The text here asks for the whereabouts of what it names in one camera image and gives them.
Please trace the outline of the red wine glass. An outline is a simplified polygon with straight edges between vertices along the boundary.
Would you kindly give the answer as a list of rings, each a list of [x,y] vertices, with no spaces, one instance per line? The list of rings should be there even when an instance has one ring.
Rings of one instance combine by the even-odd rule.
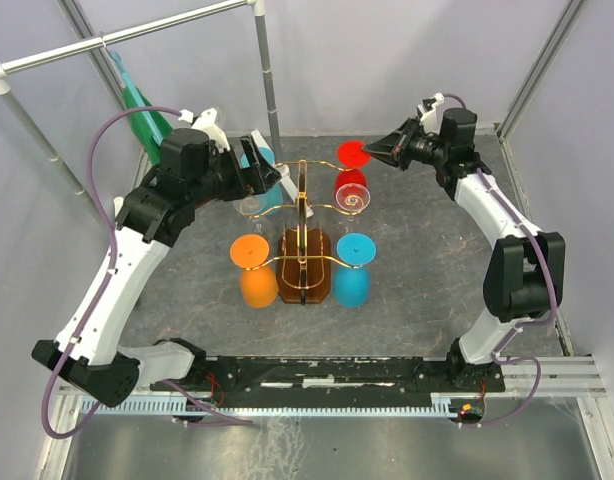
[[[367,186],[366,177],[362,168],[370,161],[371,156],[363,151],[364,144],[361,140],[348,140],[343,142],[337,149],[337,159],[344,167],[336,177],[334,183],[334,197],[338,191],[348,184]]]

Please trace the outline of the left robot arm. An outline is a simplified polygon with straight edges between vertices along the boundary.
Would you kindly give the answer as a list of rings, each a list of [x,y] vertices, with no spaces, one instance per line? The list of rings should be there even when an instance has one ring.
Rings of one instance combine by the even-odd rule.
[[[53,340],[40,340],[35,361],[106,407],[120,405],[137,387],[175,380],[186,390],[207,379],[206,353],[180,338],[126,348],[120,337],[146,283],[190,226],[197,208],[213,201],[264,194],[281,179],[253,130],[241,136],[248,164],[241,165],[217,127],[173,130],[160,161],[123,198],[106,259],[72,319]]]

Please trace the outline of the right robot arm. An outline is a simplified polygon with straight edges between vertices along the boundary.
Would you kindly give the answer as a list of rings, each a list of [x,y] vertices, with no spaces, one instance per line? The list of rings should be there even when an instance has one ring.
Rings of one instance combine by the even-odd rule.
[[[498,379],[500,352],[524,328],[553,321],[563,296],[564,238],[531,223],[503,194],[476,150],[476,124],[473,111],[450,108],[436,133],[417,116],[362,148],[401,171],[413,162],[433,167],[438,185],[471,216],[492,248],[482,313],[444,360],[416,366],[416,382],[431,391],[475,391]]]

